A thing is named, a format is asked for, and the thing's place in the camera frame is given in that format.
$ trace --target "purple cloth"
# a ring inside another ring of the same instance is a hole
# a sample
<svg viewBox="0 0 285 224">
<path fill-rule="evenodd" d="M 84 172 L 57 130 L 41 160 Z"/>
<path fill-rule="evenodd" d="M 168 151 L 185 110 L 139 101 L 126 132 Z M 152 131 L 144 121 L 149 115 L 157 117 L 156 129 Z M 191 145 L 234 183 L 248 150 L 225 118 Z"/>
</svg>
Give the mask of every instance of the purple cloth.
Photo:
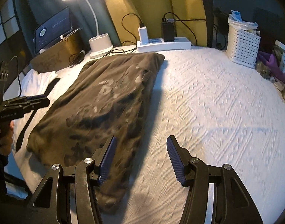
<svg viewBox="0 0 285 224">
<path fill-rule="evenodd" d="M 259 51 L 257 54 L 256 60 L 260 60 L 264 65 L 268 66 L 271 70 L 273 76 L 278 78 L 280 81 L 285 83 L 285 73 L 283 73 L 277 64 L 276 57 L 273 54 L 268 54 L 262 51 Z"/>
</svg>

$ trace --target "white plug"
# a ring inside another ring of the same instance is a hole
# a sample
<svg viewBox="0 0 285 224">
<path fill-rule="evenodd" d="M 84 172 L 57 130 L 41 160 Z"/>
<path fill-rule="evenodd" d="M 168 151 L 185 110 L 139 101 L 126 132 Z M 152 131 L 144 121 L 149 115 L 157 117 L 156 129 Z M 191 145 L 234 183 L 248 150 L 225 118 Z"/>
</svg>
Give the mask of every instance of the white plug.
<svg viewBox="0 0 285 224">
<path fill-rule="evenodd" d="M 148 44 L 149 43 L 149 36 L 147 35 L 147 27 L 140 27 L 138 28 L 139 38 L 141 44 Z"/>
</svg>

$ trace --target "blue package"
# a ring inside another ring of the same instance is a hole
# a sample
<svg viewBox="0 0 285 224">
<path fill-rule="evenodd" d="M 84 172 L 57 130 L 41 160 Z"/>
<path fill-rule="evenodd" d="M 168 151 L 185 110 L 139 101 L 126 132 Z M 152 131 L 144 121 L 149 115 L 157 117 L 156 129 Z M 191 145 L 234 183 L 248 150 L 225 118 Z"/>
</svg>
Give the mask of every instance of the blue package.
<svg viewBox="0 0 285 224">
<path fill-rule="evenodd" d="M 232 10 L 232 17 L 233 17 L 233 20 L 242 22 L 242 17 L 241 17 L 240 12 Z"/>
</svg>

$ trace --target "ribbed blue pad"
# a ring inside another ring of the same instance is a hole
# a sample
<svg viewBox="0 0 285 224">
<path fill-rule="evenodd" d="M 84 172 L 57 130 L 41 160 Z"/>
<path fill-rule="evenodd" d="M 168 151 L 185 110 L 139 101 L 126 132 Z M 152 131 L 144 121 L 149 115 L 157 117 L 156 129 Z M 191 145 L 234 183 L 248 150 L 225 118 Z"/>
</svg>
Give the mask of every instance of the ribbed blue pad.
<svg viewBox="0 0 285 224">
<path fill-rule="evenodd" d="M 108 177 L 110 166 L 111 166 L 114 154 L 116 152 L 116 143 L 117 143 L 117 140 L 114 137 L 111 143 L 109 144 L 108 150 L 100 165 L 100 177 L 98 179 L 99 185 L 102 185 Z"/>
<path fill-rule="evenodd" d="M 167 138 L 166 147 L 171 164 L 173 166 L 173 170 L 175 171 L 176 174 L 176 178 L 181 183 L 181 185 L 184 185 L 186 182 L 184 174 L 184 165 L 170 138 Z"/>
</svg>

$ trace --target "bed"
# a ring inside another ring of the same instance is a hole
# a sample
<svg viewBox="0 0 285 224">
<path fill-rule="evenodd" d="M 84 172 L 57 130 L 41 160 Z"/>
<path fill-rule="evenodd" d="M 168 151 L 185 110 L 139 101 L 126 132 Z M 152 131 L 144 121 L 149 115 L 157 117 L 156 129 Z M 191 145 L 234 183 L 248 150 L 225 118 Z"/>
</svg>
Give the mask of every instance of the bed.
<svg viewBox="0 0 285 224">
<path fill-rule="evenodd" d="M 159 52 L 165 61 L 157 75 L 143 143 L 136 155 L 129 191 L 118 213 L 103 214 L 104 223 L 178 223 L 188 188 L 173 172 L 166 138 L 205 163 L 233 166 L 252 196 L 265 224 L 273 224 L 285 208 L 285 102 L 277 89 L 255 70 L 231 62 L 212 48 Z M 61 80 L 49 94 L 50 105 L 76 80 L 85 60 L 58 72 L 30 71 L 23 95 L 44 91 L 55 77 Z M 48 108 L 40 109 L 27 128 L 21 150 L 14 153 L 33 192 L 46 173 L 26 150 L 28 136 Z M 14 143 L 29 115 L 16 120 Z M 210 184 L 206 223 L 211 223 Z M 71 210 L 75 223 L 75 213 Z"/>
</svg>

